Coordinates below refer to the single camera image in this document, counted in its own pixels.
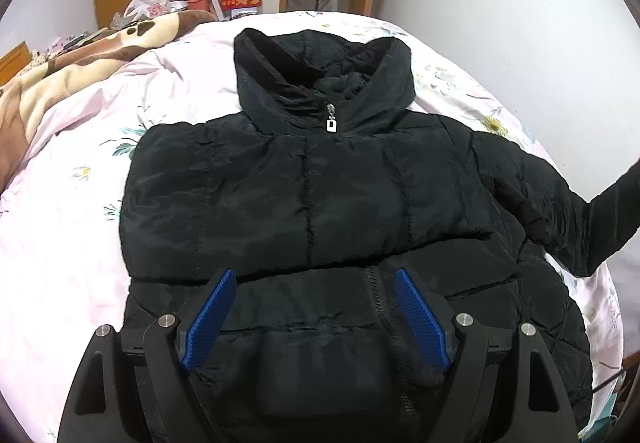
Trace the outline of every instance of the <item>beige blanket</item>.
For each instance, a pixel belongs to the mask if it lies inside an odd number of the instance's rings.
[[[20,164],[51,106],[105,80],[127,62],[215,18],[187,10],[146,20],[62,54],[0,87],[0,192]]]

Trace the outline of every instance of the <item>jacket collar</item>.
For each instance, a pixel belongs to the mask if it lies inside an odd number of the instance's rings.
[[[415,97],[411,51],[395,37],[361,44],[312,30],[268,37],[247,28],[234,59],[242,109],[266,134],[326,134],[329,104],[338,133],[383,133]]]

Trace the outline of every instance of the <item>zipper slider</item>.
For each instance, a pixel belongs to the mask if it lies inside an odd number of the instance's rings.
[[[338,127],[338,122],[335,120],[335,106],[333,104],[327,104],[326,110],[329,113],[329,119],[326,121],[326,130],[330,133],[335,133]]]

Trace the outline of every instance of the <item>plastic bag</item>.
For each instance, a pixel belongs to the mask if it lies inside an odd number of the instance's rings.
[[[168,14],[170,11],[171,1],[169,0],[133,0],[123,15],[116,12],[111,20],[110,28],[121,30],[136,20],[153,19]]]

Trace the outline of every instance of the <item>blue gripper pad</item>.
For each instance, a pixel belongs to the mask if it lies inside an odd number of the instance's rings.
[[[228,269],[187,331],[184,356],[180,361],[186,370],[202,365],[209,356],[236,299],[236,288],[236,274]]]
[[[422,355],[430,365],[446,373],[451,367],[445,332],[404,269],[396,272],[396,298]]]

